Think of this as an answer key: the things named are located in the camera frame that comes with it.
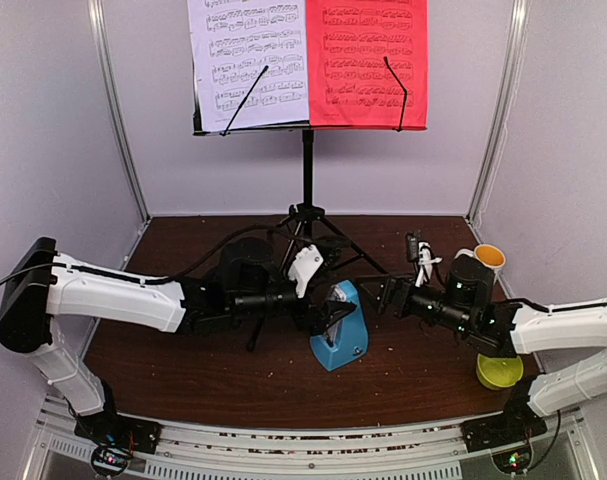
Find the blue metronome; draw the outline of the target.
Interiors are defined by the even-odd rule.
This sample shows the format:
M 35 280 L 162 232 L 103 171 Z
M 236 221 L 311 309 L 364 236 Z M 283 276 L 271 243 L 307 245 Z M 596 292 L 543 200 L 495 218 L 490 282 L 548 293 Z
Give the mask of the blue metronome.
M 310 338 L 316 360 L 327 371 L 334 371 L 358 360 L 367 353 L 369 334 L 359 293 L 349 280 L 333 285 L 326 300 L 352 302 L 356 310 L 320 335 Z

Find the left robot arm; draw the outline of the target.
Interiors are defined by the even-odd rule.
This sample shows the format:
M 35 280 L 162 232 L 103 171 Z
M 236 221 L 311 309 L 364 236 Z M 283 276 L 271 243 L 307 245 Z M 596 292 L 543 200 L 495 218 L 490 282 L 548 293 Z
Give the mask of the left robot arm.
M 103 318 L 182 336 L 234 330 L 254 318 L 254 345 L 266 318 L 288 315 L 311 336 L 322 335 L 358 309 L 346 294 L 331 293 L 319 305 L 309 296 L 326 270 L 326 255 L 343 244 L 338 237 L 314 241 L 255 224 L 229 234 L 184 270 L 155 277 L 82 262 L 41 237 L 0 280 L 0 345 L 32 359 L 81 429 L 116 444 L 129 427 L 111 388 L 67 348 L 55 317 Z

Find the lavender sheet music page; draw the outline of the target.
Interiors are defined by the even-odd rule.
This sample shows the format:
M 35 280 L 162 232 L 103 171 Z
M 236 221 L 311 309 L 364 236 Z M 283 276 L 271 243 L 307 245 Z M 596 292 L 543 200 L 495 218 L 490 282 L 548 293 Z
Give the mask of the lavender sheet music page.
M 304 1 L 189 1 L 198 132 L 310 120 Z

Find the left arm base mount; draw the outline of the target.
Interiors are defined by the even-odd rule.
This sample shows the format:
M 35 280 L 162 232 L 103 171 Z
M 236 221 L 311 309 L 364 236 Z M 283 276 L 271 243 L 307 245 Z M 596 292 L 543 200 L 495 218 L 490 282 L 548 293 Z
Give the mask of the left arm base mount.
M 90 454 L 94 472 L 112 478 L 127 470 L 135 453 L 155 453 L 161 430 L 161 425 L 154 421 L 96 414 L 78 416 L 74 433 L 94 443 Z

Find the red sheet music page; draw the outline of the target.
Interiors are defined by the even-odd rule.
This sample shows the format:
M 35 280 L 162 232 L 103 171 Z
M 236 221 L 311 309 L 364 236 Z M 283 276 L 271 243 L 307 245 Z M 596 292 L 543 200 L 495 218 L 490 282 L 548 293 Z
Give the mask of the red sheet music page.
M 428 113 L 426 1 L 307 1 L 310 125 L 422 131 Z

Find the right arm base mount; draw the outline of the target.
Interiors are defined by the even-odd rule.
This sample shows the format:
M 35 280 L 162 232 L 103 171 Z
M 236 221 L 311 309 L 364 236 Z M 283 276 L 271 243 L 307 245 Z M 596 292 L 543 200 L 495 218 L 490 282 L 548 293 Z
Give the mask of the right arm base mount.
M 497 414 L 465 421 L 461 433 L 469 453 L 488 450 L 496 469 L 507 475 L 525 474 L 534 466 L 532 440 L 547 432 L 538 417 Z

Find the black music stand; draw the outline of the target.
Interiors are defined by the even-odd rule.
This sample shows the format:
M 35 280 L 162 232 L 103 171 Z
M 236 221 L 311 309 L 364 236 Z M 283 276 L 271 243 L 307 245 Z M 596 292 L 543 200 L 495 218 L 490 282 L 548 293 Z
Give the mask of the black music stand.
M 194 113 L 194 131 L 198 135 L 218 135 L 218 136 L 227 136 L 236 132 L 246 132 L 246 131 L 262 131 L 268 129 L 287 129 L 294 128 L 300 131 L 302 136 L 302 147 L 303 147 L 303 199 L 299 204 L 293 205 L 287 217 L 275 225 L 276 227 L 280 227 L 290 233 L 297 234 L 299 236 L 308 237 L 314 241 L 318 241 L 322 238 L 326 237 L 338 237 L 343 240 L 346 247 L 342 250 L 343 252 L 348 252 L 352 261 L 358 261 L 366 258 L 366 253 L 356 245 L 349 237 L 343 234 L 337 227 L 330 226 L 328 235 L 325 237 L 315 237 L 313 234 L 314 227 L 316 225 L 326 225 L 328 220 L 326 217 L 325 211 L 316 206 L 313 200 L 313 162 L 314 162 L 314 139 L 315 133 L 319 129 L 315 129 L 310 125 L 310 120 L 306 124 L 290 124 L 284 126 L 269 126 L 264 128 L 251 128 L 251 129 L 242 129 L 242 130 L 231 130 L 226 131 L 222 134 L 218 133 L 207 133 L 207 132 L 198 132 L 196 130 L 197 122 L 195 121 L 195 114 L 197 113 L 197 106 L 195 100 L 195 113 Z M 312 300 L 312 292 L 315 286 L 324 281 L 325 278 L 334 270 L 340 269 L 344 266 L 344 261 L 340 258 L 333 262 L 331 267 L 323 274 L 317 277 L 317 279 L 313 283 L 312 289 L 309 291 L 309 296 Z

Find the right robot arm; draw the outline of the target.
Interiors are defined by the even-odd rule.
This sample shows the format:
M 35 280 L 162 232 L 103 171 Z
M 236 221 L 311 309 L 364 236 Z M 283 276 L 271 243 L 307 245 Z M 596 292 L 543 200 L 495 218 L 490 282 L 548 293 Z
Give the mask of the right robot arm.
M 493 271 L 466 255 L 453 261 L 442 289 L 419 282 L 415 274 L 365 276 L 357 285 L 379 312 L 392 310 L 399 318 L 415 316 L 447 328 L 486 357 L 600 350 L 556 372 L 519 381 L 496 419 L 502 440 L 516 441 L 534 419 L 607 393 L 607 298 L 561 306 L 523 298 L 495 302 Z

